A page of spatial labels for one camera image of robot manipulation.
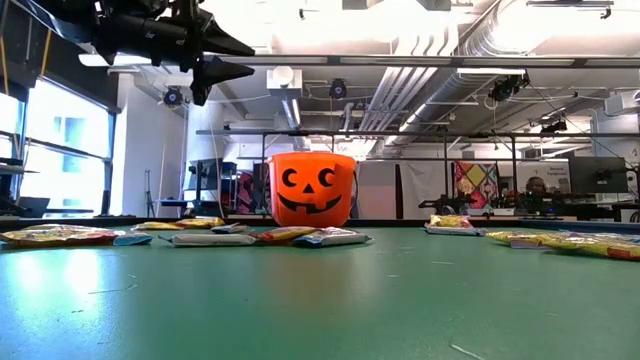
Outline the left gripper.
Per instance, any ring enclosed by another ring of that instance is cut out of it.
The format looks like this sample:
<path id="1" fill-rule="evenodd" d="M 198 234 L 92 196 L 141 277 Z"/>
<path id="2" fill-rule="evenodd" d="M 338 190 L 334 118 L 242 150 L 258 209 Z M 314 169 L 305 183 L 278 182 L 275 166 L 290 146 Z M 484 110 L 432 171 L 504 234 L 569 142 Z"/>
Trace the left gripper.
<path id="1" fill-rule="evenodd" d="M 144 39 L 149 42 L 149 58 L 153 66 L 163 62 L 177 64 L 183 73 L 193 68 L 191 91 L 193 103 L 203 106 L 214 85 L 248 77 L 251 67 L 224 61 L 219 57 L 198 60 L 197 1 L 167 0 L 170 16 L 145 21 Z M 215 21 L 202 28 L 201 45 L 204 51 L 233 56 L 254 56 L 255 50 L 225 32 Z"/>

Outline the white ceiling unit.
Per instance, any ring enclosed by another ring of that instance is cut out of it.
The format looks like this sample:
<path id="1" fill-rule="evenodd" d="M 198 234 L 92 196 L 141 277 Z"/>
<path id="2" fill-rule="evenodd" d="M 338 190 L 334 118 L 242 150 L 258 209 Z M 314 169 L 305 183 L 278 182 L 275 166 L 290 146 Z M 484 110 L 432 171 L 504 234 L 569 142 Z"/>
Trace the white ceiling unit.
<path id="1" fill-rule="evenodd" d="M 299 98 L 303 95 L 301 69 L 277 66 L 266 72 L 266 89 L 270 95 L 280 98 Z"/>

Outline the large black framed window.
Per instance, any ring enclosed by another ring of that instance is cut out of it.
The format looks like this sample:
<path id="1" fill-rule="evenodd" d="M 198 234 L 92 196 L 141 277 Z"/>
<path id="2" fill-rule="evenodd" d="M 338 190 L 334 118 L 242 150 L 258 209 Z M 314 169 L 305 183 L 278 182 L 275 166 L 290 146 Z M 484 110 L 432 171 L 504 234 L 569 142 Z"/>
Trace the large black framed window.
<path id="1" fill-rule="evenodd" d="M 7 207 L 0 214 L 105 212 L 115 120 L 114 112 L 50 80 L 24 88 L 0 76 L 0 207 Z"/>

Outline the white partition panel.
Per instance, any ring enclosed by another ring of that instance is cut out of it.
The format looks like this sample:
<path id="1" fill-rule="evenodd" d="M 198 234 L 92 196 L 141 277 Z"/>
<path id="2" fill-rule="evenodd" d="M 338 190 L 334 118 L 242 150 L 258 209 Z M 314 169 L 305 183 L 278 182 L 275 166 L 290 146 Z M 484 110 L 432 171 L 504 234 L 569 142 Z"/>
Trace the white partition panel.
<path id="1" fill-rule="evenodd" d="M 446 193 L 443 162 L 362 162 L 357 180 L 359 219 L 428 220 L 435 210 L 419 204 Z"/>

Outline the black pipe rack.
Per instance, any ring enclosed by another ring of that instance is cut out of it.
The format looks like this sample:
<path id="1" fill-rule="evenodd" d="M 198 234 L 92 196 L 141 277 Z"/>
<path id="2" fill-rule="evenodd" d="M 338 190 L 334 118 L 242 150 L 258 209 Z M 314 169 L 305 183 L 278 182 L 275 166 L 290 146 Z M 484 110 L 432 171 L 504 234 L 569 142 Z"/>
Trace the black pipe rack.
<path id="1" fill-rule="evenodd" d="M 215 136 L 260 136 L 265 138 L 271 135 L 281 135 L 295 138 L 308 138 L 313 136 L 324 136 L 335 140 L 336 137 L 353 138 L 373 138 L 373 139 L 387 139 L 389 137 L 396 138 L 441 138 L 445 143 L 449 143 L 448 139 L 452 138 L 466 138 L 466 139 L 493 139 L 493 138 L 509 138 L 512 143 L 516 138 L 588 138 L 596 141 L 600 138 L 630 138 L 639 139 L 640 133 L 524 133 L 524 132 L 495 132 L 495 131 L 481 131 L 481 132 L 445 132 L 445 131 L 330 131 L 330 130 L 259 130 L 259 129 L 232 129 L 232 130 L 197 130 L 197 135 L 210 135 Z"/>

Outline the green table mat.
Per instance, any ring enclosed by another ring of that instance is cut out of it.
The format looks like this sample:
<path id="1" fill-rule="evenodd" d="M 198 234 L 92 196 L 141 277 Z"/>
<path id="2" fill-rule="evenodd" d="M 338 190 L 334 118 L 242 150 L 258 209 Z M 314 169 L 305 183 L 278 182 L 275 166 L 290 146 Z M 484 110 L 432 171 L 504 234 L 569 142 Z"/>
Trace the green table mat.
<path id="1" fill-rule="evenodd" d="M 640 360 L 640 263 L 369 235 L 0 250 L 0 360 Z"/>

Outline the person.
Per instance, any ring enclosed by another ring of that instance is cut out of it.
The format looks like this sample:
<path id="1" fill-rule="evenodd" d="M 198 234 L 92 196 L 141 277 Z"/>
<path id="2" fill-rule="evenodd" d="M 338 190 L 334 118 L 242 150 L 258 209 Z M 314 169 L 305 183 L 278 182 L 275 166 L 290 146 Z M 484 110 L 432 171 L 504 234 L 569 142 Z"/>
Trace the person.
<path id="1" fill-rule="evenodd" d="M 548 194 L 547 186 L 543 178 L 530 177 L 525 185 L 525 196 L 529 198 L 543 198 Z"/>

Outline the black computer monitor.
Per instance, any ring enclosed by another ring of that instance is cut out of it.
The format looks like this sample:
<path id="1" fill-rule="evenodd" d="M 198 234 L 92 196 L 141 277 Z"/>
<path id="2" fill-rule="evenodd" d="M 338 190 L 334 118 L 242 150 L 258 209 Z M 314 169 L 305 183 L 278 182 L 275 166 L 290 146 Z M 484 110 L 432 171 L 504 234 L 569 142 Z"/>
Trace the black computer monitor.
<path id="1" fill-rule="evenodd" d="M 618 157 L 572 157 L 569 159 L 573 193 L 626 193 L 627 166 Z"/>

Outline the silver ventilation duct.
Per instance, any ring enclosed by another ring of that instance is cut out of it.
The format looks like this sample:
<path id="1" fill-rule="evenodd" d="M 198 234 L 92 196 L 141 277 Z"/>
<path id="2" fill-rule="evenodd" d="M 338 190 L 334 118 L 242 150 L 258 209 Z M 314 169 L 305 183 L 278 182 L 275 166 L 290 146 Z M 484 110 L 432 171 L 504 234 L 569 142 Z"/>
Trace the silver ventilation duct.
<path id="1" fill-rule="evenodd" d="M 441 43 L 442 55 L 524 56 L 543 40 L 544 35 L 528 36 L 518 29 L 534 10 L 527 0 L 492 0 L 469 28 L 449 30 L 444 35 L 422 36 L 414 41 L 413 53 L 425 55 Z M 384 140 L 387 145 L 404 145 L 419 130 L 431 129 L 447 114 L 461 106 L 494 75 L 461 74 L 457 68 L 389 67 L 371 102 L 371 113 L 360 123 L 360 131 L 385 131 L 399 122 L 399 134 Z"/>

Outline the colourful patchwork wall hanging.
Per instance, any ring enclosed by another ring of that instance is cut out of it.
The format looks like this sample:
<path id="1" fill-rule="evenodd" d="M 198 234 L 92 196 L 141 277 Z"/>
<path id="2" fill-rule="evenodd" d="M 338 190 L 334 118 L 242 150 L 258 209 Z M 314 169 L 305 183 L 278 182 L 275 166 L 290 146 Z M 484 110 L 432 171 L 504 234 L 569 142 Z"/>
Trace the colourful patchwork wall hanging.
<path id="1" fill-rule="evenodd" d="M 454 162 L 454 190 L 471 200 L 472 209 L 484 209 L 499 197 L 495 163 Z"/>

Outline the white wall sign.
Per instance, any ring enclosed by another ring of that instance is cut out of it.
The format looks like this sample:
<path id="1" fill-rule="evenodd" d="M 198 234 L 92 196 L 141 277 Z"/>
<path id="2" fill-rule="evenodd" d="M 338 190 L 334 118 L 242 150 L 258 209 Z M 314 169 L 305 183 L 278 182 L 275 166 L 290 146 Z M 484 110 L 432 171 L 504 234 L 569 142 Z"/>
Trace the white wall sign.
<path id="1" fill-rule="evenodd" d="M 517 165 L 517 189 L 525 192 L 532 176 L 544 179 L 548 193 L 566 194 L 571 191 L 569 165 L 563 162 L 523 162 Z"/>

